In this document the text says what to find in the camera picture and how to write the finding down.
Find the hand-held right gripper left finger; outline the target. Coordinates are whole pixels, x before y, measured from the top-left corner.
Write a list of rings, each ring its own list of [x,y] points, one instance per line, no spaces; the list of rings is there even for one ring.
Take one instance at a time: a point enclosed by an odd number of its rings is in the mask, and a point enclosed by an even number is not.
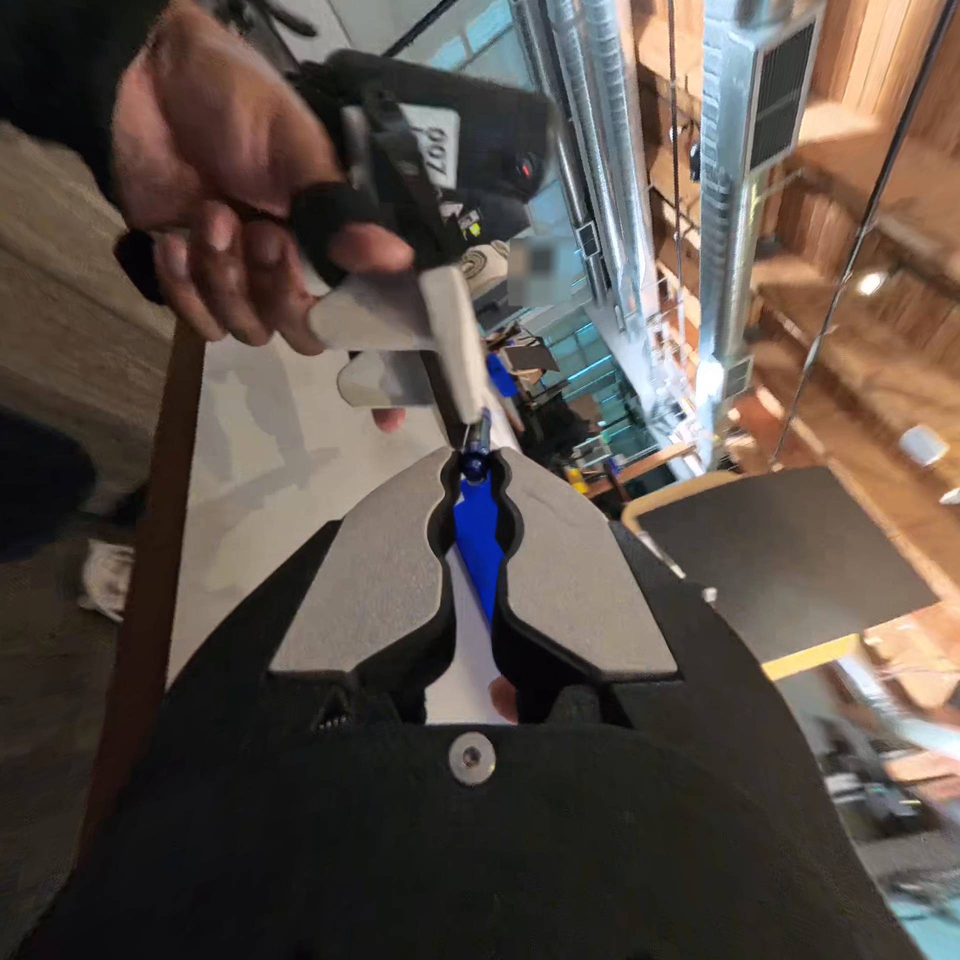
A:
[[[447,555],[457,455],[441,447],[342,519],[270,672],[369,693],[425,690],[451,666],[456,614]]]

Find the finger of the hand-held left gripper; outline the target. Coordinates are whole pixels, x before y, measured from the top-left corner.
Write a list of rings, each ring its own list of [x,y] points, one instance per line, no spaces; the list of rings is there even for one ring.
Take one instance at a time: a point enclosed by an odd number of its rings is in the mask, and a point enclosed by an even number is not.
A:
[[[350,275],[317,300],[307,323],[326,350],[438,354],[466,426],[487,407],[485,348],[458,266]]]
[[[468,432],[433,351],[353,351],[337,375],[341,399],[355,409],[435,408],[451,447]]]

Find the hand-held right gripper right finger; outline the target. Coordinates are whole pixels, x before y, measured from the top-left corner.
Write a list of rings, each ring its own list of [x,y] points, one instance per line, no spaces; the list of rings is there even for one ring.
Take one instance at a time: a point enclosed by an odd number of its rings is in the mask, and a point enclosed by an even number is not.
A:
[[[562,692],[672,681],[679,667],[615,530],[593,503],[522,453],[490,457],[502,551],[491,648],[520,719]]]

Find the blue plastic bin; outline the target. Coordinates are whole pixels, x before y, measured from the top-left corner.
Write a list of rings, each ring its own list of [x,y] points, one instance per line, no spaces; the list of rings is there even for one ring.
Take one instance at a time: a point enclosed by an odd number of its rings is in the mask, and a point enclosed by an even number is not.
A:
[[[503,549],[497,539],[498,505],[491,482],[461,480],[460,498],[453,510],[455,542],[479,606],[491,626],[494,620],[498,575]]]

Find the blue pen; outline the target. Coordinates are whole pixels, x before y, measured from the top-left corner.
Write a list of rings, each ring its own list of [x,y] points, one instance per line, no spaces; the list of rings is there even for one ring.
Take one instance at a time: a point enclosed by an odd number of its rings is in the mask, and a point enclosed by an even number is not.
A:
[[[479,486],[487,481],[493,450],[492,422],[490,409],[484,407],[478,418],[466,427],[464,433],[459,469],[462,479],[471,486]]]

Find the person's left hand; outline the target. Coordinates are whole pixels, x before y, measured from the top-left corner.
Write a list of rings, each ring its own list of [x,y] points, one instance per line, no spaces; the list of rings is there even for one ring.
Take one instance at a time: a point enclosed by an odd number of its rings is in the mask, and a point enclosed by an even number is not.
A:
[[[346,186],[326,130],[281,75],[195,2],[171,2],[121,78],[112,121],[126,225],[148,234],[159,293],[207,342],[316,356],[310,294],[284,223]]]

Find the black board with wooden edge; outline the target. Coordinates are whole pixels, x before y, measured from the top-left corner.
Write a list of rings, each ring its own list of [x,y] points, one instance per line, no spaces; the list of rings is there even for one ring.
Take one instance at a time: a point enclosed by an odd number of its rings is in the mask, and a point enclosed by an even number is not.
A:
[[[858,651],[938,601],[826,466],[718,470],[630,501],[620,521],[714,609],[772,682]]]

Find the person's white shoe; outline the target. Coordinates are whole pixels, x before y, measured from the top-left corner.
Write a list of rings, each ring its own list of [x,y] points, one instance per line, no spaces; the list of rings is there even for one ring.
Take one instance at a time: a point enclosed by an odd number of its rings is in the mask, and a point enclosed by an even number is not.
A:
[[[133,546],[91,537],[80,568],[78,606],[122,623],[135,558]]]

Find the person's dark clothing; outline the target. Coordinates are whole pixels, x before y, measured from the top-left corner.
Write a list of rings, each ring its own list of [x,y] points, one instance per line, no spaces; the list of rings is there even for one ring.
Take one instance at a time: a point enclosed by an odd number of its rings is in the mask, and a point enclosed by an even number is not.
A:
[[[97,474],[77,440],[1,410],[1,563],[58,538],[93,493]]]

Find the silver spiral air duct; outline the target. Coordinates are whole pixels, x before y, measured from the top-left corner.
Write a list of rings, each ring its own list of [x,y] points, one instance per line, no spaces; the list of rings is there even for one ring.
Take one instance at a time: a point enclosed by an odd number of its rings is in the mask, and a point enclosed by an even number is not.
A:
[[[795,149],[825,2],[703,4],[700,120],[700,398],[750,380],[744,330],[770,169]]]
[[[511,2],[532,76],[561,115],[558,163],[592,286],[619,330],[657,305],[630,2]]]

